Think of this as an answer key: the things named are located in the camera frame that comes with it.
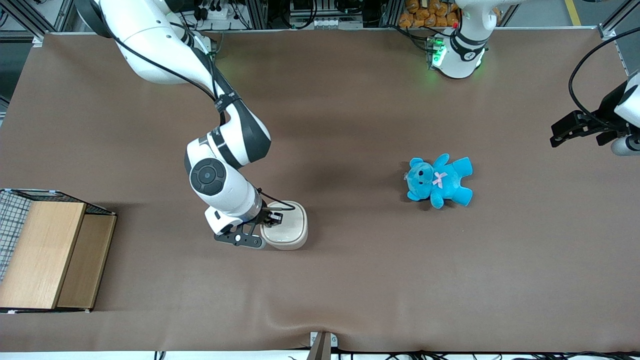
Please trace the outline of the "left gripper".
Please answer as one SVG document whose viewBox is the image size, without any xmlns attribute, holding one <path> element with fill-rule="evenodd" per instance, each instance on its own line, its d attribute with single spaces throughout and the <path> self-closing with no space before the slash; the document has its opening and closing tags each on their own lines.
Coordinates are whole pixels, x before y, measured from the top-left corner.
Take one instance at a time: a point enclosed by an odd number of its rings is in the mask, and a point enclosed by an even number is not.
<svg viewBox="0 0 640 360">
<path fill-rule="evenodd" d="M 615 139 L 632 134 L 628 121 L 614 111 L 626 93 L 627 81 L 609 92 L 598 107 L 598 118 L 605 124 L 605 129 L 598 135 L 598 145 L 605 146 Z M 598 123 L 582 111 L 572 111 L 551 126 L 550 145 L 557 148 L 566 141 L 578 137 L 589 137 L 598 132 Z"/>
</svg>

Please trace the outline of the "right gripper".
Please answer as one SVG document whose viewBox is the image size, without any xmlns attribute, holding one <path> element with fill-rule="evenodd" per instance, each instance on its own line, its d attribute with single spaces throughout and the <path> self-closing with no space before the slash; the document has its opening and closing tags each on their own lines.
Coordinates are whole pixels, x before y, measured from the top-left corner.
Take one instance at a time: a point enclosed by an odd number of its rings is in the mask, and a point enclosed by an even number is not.
<svg viewBox="0 0 640 360">
<path fill-rule="evenodd" d="M 210 206 L 205 210 L 205 218 L 211 230 L 222 236 L 236 228 L 240 234 L 253 235 L 257 224 L 266 217 L 266 209 L 261 206 L 251 207 L 249 212 L 242 214 L 226 214 L 221 210 Z M 282 223 L 283 214 L 281 212 L 270 211 L 269 218 L 263 221 L 264 226 L 278 226 Z"/>
</svg>

